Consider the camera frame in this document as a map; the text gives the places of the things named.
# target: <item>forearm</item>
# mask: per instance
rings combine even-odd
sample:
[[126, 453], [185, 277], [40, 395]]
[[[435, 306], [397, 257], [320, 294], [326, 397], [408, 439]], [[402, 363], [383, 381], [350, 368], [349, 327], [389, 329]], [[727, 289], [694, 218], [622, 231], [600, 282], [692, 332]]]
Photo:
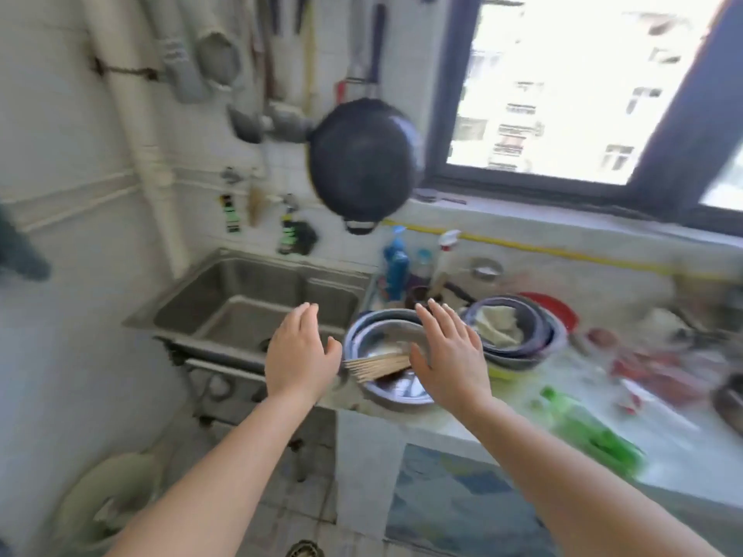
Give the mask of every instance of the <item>forearm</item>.
[[312, 405], [269, 396], [123, 533], [109, 557], [233, 557], [292, 434]]
[[720, 555], [608, 469], [491, 399], [458, 415], [568, 555]]

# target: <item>window frame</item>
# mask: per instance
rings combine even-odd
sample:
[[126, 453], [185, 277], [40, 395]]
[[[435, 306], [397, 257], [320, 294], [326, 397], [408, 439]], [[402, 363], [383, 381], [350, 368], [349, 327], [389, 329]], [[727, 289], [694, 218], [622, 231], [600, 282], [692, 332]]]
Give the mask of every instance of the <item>window frame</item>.
[[499, 2], [451, 2], [427, 140], [425, 187], [743, 235], [743, 212], [699, 202], [743, 140], [743, 0], [722, 3], [624, 186], [447, 163], [480, 7]]

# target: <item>window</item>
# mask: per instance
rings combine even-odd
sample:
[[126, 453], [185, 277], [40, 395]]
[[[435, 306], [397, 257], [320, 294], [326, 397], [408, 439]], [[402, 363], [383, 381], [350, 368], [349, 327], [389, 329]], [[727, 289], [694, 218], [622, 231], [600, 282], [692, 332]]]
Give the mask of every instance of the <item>window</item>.
[[739, 46], [743, 0], [452, 0], [426, 184], [743, 234]]

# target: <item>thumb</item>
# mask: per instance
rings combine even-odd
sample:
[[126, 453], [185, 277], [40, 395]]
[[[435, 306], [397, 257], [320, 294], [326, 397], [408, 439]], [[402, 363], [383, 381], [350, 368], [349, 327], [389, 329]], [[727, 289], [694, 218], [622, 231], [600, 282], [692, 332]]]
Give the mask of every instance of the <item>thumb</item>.
[[328, 337], [328, 346], [325, 349], [325, 357], [340, 365], [340, 359], [343, 357], [343, 346], [333, 337]]
[[426, 363], [426, 356], [423, 355], [418, 344], [412, 343], [410, 345], [410, 365], [421, 381], [426, 379], [431, 372], [431, 368]]

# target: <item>hand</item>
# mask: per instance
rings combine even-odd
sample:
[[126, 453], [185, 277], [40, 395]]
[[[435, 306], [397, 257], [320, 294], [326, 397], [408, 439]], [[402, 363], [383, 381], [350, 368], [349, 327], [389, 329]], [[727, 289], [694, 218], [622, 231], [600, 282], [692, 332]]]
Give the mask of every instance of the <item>hand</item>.
[[432, 299], [428, 305], [431, 313], [420, 304], [415, 312], [426, 330], [431, 365], [416, 344], [411, 344], [410, 365], [433, 400], [459, 418], [466, 408], [492, 397], [482, 342], [453, 309]]
[[286, 315], [274, 332], [266, 354], [269, 396], [296, 394], [311, 406], [338, 374], [342, 347], [337, 340], [328, 338], [328, 352], [322, 348], [317, 310], [316, 304], [301, 304]]

